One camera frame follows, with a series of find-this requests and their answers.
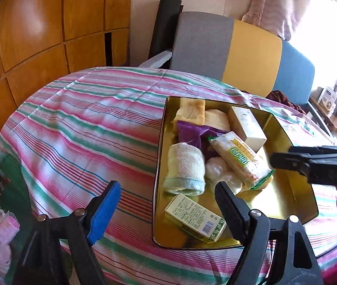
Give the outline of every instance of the gold metal tray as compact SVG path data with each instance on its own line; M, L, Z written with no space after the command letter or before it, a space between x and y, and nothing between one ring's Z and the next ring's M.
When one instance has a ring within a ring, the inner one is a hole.
M175 224L165 218L165 208L174 195L163 191L161 185L167 174L167 154L170 145L177 143L177 136L173 133L172 120L179 109L180 97L169 96L163 112L160 129L158 164L154 185L153 226L152 236L155 243L164 248L175 249L219 249L241 246L234 240L226 228L217 242L205 243L185 233ZM239 106L221 101L206 100L206 109L219 109L226 114L230 106ZM258 151L265 160L273 152L286 152L292 146L287 134L276 118L265 111L250 108L258 123L262 127L267 141ZM273 181L261 191L245 191L237 195L243 198L251 209L259 209L268 217L286 219L295 214L302 224L309 222L319 214L312 186L306 178L297 172L276 170ZM206 185L205 192L190 198L215 214L222 216L214 198L214 193Z

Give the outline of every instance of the yellow box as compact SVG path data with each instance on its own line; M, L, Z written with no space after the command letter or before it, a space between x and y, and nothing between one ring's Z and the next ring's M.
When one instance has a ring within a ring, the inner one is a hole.
M191 236L206 243L216 242L225 229L225 220L183 194L165 209L166 218Z
M161 247L175 249L209 250L239 247L241 244L233 239L228 228L224 230L217 242L205 243L183 232L165 217L165 209L175 195L164 192L161 186L167 174L168 148L170 145L177 143L177 135L173 131L172 120L179 109L179 104L180 97L169 96L166 99L163 112L153 197L153 240ZM241 107L236 104L211 100L206 100L205 104L206 109L218 109L226 114L231 106ZM276 118L263 110L252 108L250 110L267 137L267 141L257 154L268 160L274 152L287 152L293 144ZM251 209L259 209L268 217L286 219L289 215L294 214L298 216L302 224L317 217L319 211L316 198L312 186L307 183L306 177L295 171L282 169L276 170L273 177L273 181L264 190L241 192L237 194L237 197L244 199ZM191 196L191 199L216 215L222 216L214 199L214 193L208 186L206 186L203 194Z

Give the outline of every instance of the pink curtain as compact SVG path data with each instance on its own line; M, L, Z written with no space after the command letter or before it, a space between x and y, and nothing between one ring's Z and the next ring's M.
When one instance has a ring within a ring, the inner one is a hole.
M308 4L309 0L252 0L242 21L289 41Z

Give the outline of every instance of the barcode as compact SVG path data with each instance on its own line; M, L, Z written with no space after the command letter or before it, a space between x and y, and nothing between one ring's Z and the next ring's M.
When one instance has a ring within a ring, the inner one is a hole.
M204 225L201 231L203 233L209 234L213 226L214 226L214 223L212 223L211 221L207 221L207 223Z

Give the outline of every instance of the round table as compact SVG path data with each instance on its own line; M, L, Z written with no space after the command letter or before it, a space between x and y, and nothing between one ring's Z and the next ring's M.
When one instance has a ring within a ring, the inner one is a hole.
M64 76L30 96L3 126L0 152L20 162L37 214L68 215L101 194L110 180L120 182L118 208L94 245L109 278L124 284L224 284L241 248L166 250L152 241L159 130L169 95L260 108L276 116L294 144L332 144L304 114L215 79L163 69L97 67ZM305 228L325 270L337 262L337 191L314 185L314 193L319 216ZM271 242L260 279L272 255Z

